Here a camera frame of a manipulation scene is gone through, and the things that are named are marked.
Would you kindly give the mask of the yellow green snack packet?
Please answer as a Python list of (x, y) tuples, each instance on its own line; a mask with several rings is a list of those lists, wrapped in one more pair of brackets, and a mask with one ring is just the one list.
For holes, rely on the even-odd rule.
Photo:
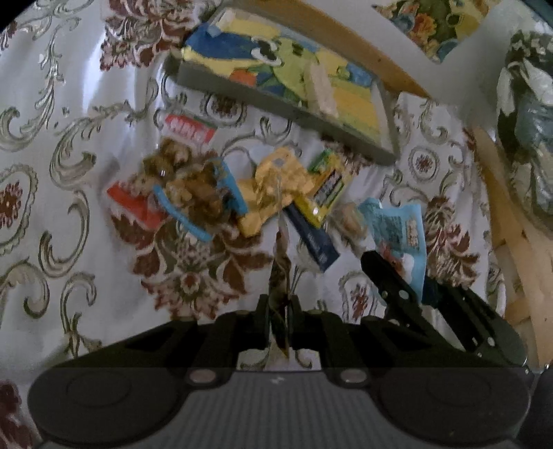
[(353, 175), (335, 152), (325, 149), (312, 163), (308, 174), (314, 187), (296, 197), (294, 204), (308, 223), (321, 228), (334, 204), (345, 192)]

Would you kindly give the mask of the blue rimmed fried snack bag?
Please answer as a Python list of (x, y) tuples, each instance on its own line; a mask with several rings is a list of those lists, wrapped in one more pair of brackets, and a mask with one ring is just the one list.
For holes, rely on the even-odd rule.
[(222, 158), (196, 152), (165, 137), (137, 172), (107, 189), (108, 197), (149, 229), (167, 219), (202, 242), (249, 212), (236, 179)]

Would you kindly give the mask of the gold foil snack pouch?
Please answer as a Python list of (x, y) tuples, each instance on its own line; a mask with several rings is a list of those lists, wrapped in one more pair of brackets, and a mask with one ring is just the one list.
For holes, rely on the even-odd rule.
[(238, 220), (246, 238), (258, 235), (262, 226), (297, 197), (309, 194), (312, 175), (288, 147), (280, 147), (262, 159), (250, 179), (237, 181), (248, 212)]

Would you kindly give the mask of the red label braised egg pack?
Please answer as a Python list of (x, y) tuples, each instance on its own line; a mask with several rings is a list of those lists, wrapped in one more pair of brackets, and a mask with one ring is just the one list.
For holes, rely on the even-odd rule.
[(168, 114), (163, 122), (163, 134), (184, 144), (203, 146), (209, 144), (216, 127), (186, 115)]

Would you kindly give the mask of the grey tray with painting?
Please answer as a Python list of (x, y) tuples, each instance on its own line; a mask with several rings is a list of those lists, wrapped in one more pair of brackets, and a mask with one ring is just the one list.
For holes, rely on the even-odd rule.
[[(308, 29), (316, 12), (293, 3), (273, 12), (262, 1), (224, 1), (199, 24), (168, 67), (183, 87), (245, 102), (336, 140), (380, 165), (399, 157), (390, 96), (379, 77), (346, 57), (335, 32)], [(304, 71), (323, 66), (339, 117), (308, 109)]]

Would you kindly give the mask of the landscape flowers painting poster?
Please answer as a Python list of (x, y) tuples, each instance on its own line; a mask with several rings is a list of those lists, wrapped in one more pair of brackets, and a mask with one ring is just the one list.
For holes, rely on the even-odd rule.
[(470, 37), (495, 0), (378, 1), (372, 7), (436, 64)]

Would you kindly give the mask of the clear bag of clothes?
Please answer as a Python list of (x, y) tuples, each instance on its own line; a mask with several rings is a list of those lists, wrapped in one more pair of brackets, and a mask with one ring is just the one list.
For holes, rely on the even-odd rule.
[(497, 98), (511, 193), (529, 217), (552, 230), (552, 35), (512, 36)]

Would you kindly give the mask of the white rice cracker bar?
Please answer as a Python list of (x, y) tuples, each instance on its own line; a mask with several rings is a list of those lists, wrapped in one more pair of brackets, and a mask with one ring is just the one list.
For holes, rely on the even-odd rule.
[(310, 63), (304, 71), (304, 88), (311, 113), (337, 119), (339, 117), (334, 89), (325, 68)]

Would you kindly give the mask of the round pastry in clear wrap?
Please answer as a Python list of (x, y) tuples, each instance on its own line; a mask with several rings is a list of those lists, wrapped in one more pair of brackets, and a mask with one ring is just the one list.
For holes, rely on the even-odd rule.
[(367, 224), (353, 202), (343, 203), (332, 212), (332, 221), (339, 232), (351, 240), (363, 240), (367, 235)]

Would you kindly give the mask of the floral white bed cover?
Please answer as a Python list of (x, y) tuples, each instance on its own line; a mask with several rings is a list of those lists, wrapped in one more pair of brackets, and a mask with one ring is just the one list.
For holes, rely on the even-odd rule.
[[(249, 178), (255, 156), (280, 146), (309, 166), (323, 140), (295, 123), (219, 95), (179, 88), (163, 67), (220, 1), (34, 1), (1, 30), (1, 448), (40, 441), (26, 406), (36, 374), (173, 319), (203, 322), (255, 309), (265, 293), (278, 220), (244, 239), (223, 228), (213, 245), (174, 220), (147, 226), (108, 196), (158, 145), (162, 119), (213, 123), (203, 144)], [(470, 287), (505, 313), (491, 247), (489, 201), (474, 141), (449, 107), (400, 95), (402, 155), (372, 165), (343, 149), (348, 200), (420, 204), (428, 275)], [(291, 290), (304, 307), (358, 322), (384, 310), (349, 242), (321, 273), (293, 226)]]

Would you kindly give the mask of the sausage pack blue white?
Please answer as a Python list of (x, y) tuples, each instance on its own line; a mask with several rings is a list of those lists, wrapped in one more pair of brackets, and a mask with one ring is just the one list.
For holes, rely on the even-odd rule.
[(376, 198), (367, 198), (358, 206), (377, 252), (387, 260), (422, 302), (427, 272), (422, 209), (419, 204), (383, 207)]

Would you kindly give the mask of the dark blue packet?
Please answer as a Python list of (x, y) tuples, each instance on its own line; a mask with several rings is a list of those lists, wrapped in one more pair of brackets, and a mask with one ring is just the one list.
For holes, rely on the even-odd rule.
[(339, 258), (339, 253), (332, 239), (322, 228), (317, 228), (309, 223), (295, 204), (285, 207), (284, 211), (320, 271), (327, 271)]

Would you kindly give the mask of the wooden bed frame rail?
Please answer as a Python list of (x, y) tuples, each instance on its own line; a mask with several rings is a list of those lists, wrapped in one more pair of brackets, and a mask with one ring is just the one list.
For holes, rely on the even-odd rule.
[(519, 1), (499, 1), (479, 28), (436, 64), (372, 7), (378, 1), (263, 1), (282, 12), (293, 3), (318, 13), (308, 20), (374, 70), (395, 95), (400, 156), (377, 168), (330, 138), (358, 178), (350, 199), (385, 205), (418, 203), (424, 212), (428, 275), (484, 292), (503, 309), (541, 363), (552, 359), (552, 235), (527, 216), (511, 193), (503, 147), (492, 122), (508, 37), (533, 24)]

